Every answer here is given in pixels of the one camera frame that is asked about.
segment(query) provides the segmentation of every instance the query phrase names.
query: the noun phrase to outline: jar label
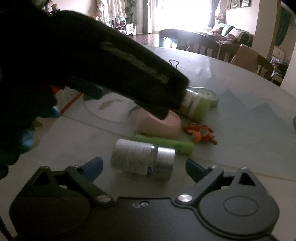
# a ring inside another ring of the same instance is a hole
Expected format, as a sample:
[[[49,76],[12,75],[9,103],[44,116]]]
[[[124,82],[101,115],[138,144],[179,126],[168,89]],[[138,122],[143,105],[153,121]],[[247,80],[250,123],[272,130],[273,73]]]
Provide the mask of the jar label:
[[[113,150],[111,167],[146,175],[155,148],[152,144],[120,139]]]
[[[184,115],[189,114],[189,111],[190,111],[190,108],[191,108],[191,105],[194,101],[195,96],[196,96],[195,92],[193,92],[191,90],[186,90],[186,94],[185,94],[183,103],[181,104],[181,107],[180,107],[181,113],[183,113]]]
[[[197,105],[198,103],[200,102],[201,98],[204,98],[201,94],[197,94],[191,107],[190,107],[190,111],[189,111],[189,114],[188,114],[188,117],[193,119],[193,116],[195,114],[195,110],[197,108]]]

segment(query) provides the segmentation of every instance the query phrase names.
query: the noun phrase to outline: red stripe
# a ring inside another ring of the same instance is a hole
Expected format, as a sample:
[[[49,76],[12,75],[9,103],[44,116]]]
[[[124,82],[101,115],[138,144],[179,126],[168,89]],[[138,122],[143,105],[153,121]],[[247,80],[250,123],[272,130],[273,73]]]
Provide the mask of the red stripe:
[[[82,95],[82,93],[79,93],[78,95],[76,95],[61,111],[60,113],[64,113],[66,111],[66,109],[68,109],[70,107],[70,105],[72,105],[80,96]]]

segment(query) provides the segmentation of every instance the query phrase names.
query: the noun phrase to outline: orange toy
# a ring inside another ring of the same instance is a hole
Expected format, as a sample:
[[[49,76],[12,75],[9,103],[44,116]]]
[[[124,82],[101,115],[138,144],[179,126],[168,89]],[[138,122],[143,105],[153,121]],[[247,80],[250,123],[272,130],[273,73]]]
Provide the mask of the orange toy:
[[[183,126],[183,131],[193,136],[193,142],[210,142],[217,145],[217,142],[214,140],[215,136],[211,134],[213,130],[206,125],[196,126],[192,122],[189,125]]]

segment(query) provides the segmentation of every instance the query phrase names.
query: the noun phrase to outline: pink bowl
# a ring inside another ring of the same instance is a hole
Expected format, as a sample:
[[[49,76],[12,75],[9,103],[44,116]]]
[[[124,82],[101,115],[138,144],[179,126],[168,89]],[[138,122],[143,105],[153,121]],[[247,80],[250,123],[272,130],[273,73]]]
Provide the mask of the pink bowl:
[[[180,133],[181,125],[180,117],[171,110],[164,120],[159,120],[148,111],[140,108],[136,121],[136,127],[140,132],[167,139],[176,139]]]

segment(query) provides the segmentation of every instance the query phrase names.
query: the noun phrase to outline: green curtain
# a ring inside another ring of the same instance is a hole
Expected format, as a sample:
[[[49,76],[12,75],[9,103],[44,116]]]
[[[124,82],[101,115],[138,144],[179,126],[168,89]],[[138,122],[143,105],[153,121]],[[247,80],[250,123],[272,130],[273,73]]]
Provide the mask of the green curtain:
[[[281,17],[279,21],[279,29],[276,36],[276,46],[280,46],[287,34],[289,23],[290,23],[290,17],[291,13],[289,13],[287,10],[285,10],[283,7],[281,7]]]

